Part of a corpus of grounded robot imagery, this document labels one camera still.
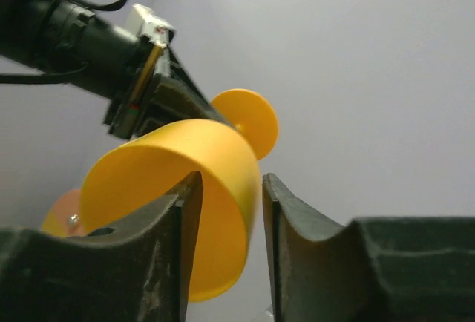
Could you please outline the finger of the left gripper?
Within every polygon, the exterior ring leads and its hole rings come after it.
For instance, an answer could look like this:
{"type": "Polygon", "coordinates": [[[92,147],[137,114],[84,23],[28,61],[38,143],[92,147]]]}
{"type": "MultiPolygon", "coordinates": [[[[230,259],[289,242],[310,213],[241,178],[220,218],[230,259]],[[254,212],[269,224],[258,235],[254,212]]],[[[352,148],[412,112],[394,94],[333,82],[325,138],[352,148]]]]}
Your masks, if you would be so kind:
{"type": "Polygon", "coordinates": [[[157,127],[184,119],[210,119],[234,128],[196,86],[171,47],[168,57],[169,76],[154,76],[151,118],[157,127]]]}

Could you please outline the orange plastic goblet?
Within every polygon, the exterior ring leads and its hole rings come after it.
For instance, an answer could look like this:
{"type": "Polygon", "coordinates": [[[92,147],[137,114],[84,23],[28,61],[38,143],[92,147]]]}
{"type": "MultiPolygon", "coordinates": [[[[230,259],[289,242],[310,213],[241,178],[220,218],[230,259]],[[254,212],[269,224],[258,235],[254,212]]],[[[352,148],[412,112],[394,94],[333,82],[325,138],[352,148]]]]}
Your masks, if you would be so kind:
{"type": "Polygon", "coordinates": [[[187,258],[193,303],[227,292],[245,268],[261,201],[259,162],[275,146],[278,116],[259,93],[233,88],[212,107],[224,120],[183,119],[103,155],[80,188],[79,216],[91,233],[174,196],[191,220],[187,258]]]}

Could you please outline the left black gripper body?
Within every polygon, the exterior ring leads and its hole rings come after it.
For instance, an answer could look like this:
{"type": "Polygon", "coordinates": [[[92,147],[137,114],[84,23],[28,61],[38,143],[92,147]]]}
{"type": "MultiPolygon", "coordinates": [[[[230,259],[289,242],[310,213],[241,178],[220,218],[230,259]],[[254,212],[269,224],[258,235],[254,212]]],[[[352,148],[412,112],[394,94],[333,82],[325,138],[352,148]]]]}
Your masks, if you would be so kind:
{"type": "Polygon", "coordinates": [[[168,50],[168,36],[142,35],[140,40],[148,40],[147,56],[139,63],[132,76],[127,91],[118,93],[106,112],[104,123],[108,125],[108,133],[116,138],[129,140],[135,134],[139,123],[151,101],[156,85],[153,78],[156,65],[168,50]]]}

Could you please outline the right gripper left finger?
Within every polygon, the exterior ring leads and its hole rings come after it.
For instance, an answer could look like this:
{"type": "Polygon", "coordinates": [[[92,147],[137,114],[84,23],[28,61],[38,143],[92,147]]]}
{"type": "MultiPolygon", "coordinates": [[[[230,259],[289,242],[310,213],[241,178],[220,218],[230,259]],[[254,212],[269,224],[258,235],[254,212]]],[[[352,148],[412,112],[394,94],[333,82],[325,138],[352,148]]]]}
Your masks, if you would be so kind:
{"type": "Polygon", "coordinates": [[[184,321],[203,201],[188,174],[83,237],[1,229],[3,321],[184,321]]]}

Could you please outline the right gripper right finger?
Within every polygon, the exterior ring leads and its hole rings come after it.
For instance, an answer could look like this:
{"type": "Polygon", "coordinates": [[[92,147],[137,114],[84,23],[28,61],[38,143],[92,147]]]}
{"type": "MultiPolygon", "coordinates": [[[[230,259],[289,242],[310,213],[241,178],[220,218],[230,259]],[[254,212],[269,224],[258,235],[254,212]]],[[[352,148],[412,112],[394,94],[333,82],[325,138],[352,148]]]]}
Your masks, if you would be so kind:
{"type": "Polygon", "coordinates": [[[274,174],[262,182],[276,321],[472,321],[474,219],[360,217],[343,226],[274,174]]]}

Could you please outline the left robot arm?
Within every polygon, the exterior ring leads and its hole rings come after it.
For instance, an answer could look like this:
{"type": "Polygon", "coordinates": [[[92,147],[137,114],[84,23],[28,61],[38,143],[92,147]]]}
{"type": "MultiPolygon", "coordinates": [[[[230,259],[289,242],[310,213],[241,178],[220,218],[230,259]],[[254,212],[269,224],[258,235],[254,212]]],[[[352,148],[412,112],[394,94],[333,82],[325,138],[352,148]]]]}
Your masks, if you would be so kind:
{"type": "Polygon", "coordinates": [[[223,122],[179,63],[174,28],[135,4],[126,27],[103,19],[127,0],[1,0],[1,54],[33,69],[4,73],[6,85],[71,84],[109,101],[112,136],[141,137],[184,119],[223,122]]]}

